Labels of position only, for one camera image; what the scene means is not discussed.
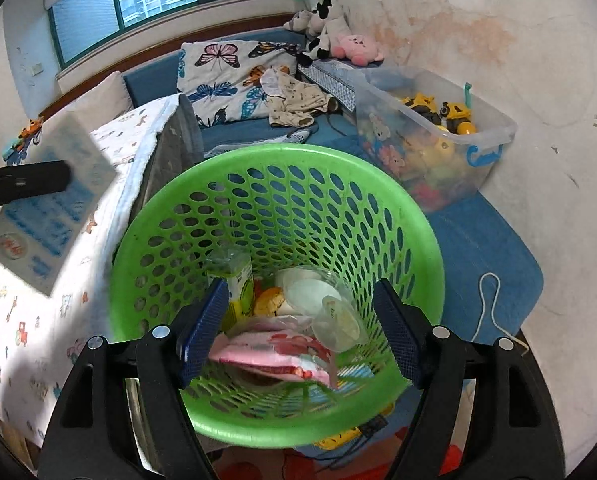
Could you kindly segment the white blue milk carton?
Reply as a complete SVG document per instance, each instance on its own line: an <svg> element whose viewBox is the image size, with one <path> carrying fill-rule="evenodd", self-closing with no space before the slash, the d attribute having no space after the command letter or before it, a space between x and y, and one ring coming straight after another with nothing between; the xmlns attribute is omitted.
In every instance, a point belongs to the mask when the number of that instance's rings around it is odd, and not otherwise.
<svg viewBox="0 0 597 480"><path fill-rule="evenodd" d="M0 263L46 296L117 174L72 114L44 137L24 165L52 160L64 160L71 167L65 191L14 200L0 209Z"/></svg>

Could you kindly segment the pink snack packet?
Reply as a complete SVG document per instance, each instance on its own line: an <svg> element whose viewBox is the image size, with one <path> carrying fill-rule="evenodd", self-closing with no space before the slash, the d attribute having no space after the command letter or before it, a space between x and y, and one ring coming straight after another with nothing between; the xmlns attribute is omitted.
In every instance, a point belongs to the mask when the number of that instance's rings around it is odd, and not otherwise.
<svg viewBox="0 0 597 480"><path fill-rule="evenodd" d="M282 382L338 383L335 354L312 331L305 315L254 316L219 334L208 358Z"/></svg>

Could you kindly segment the orange peel piece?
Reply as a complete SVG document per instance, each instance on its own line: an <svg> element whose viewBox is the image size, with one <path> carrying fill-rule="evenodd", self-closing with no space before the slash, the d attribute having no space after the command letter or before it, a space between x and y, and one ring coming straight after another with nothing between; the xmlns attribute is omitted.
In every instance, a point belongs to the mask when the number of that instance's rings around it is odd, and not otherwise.
<svg viewBox="0 0 597 480"><path fill-rule="evenodd" d="M273 318L284 304L284 292L282 287L271 287L265 289L255 300L253 314L255 316L267 316Z"/></svg>

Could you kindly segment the yellow green drink carton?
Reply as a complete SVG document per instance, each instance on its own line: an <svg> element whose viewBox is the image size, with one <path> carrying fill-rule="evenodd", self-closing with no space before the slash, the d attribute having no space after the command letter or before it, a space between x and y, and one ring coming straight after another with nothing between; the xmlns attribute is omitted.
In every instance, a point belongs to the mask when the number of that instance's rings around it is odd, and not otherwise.
<svg viewBox="0 0 597 480"><path fill-rule="evenodd" d="M228 286L228 309L221 320L220 329L229 332L239 322L253 314L254 278L251 257L240 247L218 247L210 252L206 274L213 278L225 278Z"/></svg>

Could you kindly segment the clear round lidded container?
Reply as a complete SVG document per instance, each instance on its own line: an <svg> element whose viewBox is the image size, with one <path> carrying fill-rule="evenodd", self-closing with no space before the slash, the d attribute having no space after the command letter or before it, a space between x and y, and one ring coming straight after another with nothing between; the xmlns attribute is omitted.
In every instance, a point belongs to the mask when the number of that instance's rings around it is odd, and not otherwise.
<svg viewBox="0 0 597 480"><path fill-rule="evenodd" d="M335 353L367 344L369 336L349 284L333 271L293 266L278 271L274 284L283 301L277 315L302 315L323 347Z"/></svg>

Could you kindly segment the patterned white tablecloth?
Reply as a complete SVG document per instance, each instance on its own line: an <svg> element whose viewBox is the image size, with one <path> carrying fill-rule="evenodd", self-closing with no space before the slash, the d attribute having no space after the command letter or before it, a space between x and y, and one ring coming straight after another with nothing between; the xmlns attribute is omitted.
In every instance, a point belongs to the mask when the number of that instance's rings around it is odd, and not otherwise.
<svg viewBox="0 0 597 480"><path fill-rule="evenodd" d="M191 162L187 108L173 94L87 129L45 128L31 162L65 160L63 192L0 211L0 419L41 443L78 354L111 332L111 266L132 218Z"/></svg>

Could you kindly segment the beige cushion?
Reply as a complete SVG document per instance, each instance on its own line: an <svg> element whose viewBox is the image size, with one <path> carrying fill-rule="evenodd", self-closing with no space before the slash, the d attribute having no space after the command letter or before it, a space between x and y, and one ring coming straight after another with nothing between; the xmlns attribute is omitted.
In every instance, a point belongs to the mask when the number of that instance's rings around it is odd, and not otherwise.
<svg viewBox="0 0 597 480"><path fill-rule="evenodd" d="M96 87L45 120L42 130L49 132L59 125L64 116L72 114L82 128L91 132L133 109L134 103L127 90L125 79L122 73L116 70Z"/></svg>

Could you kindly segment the green plastic mesh basket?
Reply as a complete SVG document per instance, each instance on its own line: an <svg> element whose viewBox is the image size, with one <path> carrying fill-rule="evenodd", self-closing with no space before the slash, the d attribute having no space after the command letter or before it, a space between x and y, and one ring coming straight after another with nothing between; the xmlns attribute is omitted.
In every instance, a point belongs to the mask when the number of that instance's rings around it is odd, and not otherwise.
<svg viewBox="0 0 597 480"><path fill-rule="evenodd" d="M294 448L351 428L407 389L372 309L373 286L440 322L444 266L425 215L391 177L314 145L241 148L201 162L142 208L114 259L110 320L135 339L201 299L218 247L247 252L259 278L293 266L333 271L352 289L369 341L338 358L335 389L315 382L250 386L208 363L182 400L199 434L249 448Z"/></svg>

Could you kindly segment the butterfly print pillow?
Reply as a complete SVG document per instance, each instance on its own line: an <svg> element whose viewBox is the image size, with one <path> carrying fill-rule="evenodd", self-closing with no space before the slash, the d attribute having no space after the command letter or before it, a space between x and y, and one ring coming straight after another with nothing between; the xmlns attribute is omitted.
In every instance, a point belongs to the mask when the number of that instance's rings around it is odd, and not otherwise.
<svg viewBox="0 0 597 480"><path fill-rule="evenodd" d="M296 72L301 50L291 42L210 40L185 42L179 51L177 90L191 102L203 129L267 118L266 70Z"/></svg>

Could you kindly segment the crumpled beige clothing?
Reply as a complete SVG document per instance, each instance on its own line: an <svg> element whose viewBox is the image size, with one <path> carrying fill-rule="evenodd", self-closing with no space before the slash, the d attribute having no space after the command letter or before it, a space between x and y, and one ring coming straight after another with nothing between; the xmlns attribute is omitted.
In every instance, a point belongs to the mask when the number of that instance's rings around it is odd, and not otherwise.
<svg viewBox="0 0 597 480"><path fill-rule="evenodd" d="M306 128L319 115L336 112L337 99L317 84L296 79L284 67L268 68L259 79L273 127Z"/></svg>

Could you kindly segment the clear plastic toy bin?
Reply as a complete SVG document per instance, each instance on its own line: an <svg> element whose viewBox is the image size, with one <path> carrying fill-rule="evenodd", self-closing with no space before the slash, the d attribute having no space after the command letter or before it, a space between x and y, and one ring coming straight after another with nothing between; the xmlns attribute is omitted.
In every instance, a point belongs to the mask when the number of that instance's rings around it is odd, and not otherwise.
<svg viewBox="0 0 597 480"><path fill-rule="evenodd" d="M425 212L477 192L517 124L471 86L420 68L365 68L349 76L361 147Z"/></svg>

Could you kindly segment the patterned grey folded cloth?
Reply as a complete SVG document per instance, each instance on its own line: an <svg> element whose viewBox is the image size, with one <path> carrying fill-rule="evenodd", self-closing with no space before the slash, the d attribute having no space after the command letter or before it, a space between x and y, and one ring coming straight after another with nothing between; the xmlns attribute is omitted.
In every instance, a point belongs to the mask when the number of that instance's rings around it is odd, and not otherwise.
<svg viewBox="0 0 597 480"><path fill-rule="evenodd" d="M355 91L349 79L352 70L355 70L354 66L338 60L316 60L307 67L298 68L302 76L337 99L349 113L353 113L356 107Z"/></svg>

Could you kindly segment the black white cow plush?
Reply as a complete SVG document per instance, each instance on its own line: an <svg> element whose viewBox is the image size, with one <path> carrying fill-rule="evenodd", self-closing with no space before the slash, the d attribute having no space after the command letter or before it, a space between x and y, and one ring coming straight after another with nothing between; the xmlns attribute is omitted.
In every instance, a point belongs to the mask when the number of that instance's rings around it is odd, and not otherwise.
<svg viewBox="0 0 597 480"><path fill-rule="evenodd" d="M313 10L296 12L283 24L289 32L306 37L305 49L296 58L298 65L308 67L316 60L331 58L331 51L339 44L339 37L349 36L343 6L338 0L319 0Z"/></svg>

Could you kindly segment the pink plush toy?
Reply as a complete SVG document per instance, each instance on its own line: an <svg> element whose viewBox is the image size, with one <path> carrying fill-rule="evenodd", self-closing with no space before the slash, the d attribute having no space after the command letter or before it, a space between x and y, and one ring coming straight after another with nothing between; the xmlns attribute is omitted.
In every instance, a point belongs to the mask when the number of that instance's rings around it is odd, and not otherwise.
<svg viewBox="0 0 597 480"><path fill-rule="evenodd" d="M359 67L366 67L372 63L380 64L384 61L379 44L364 35L340 36L330 48L330 53L332 58L349 60Z"/></svg>

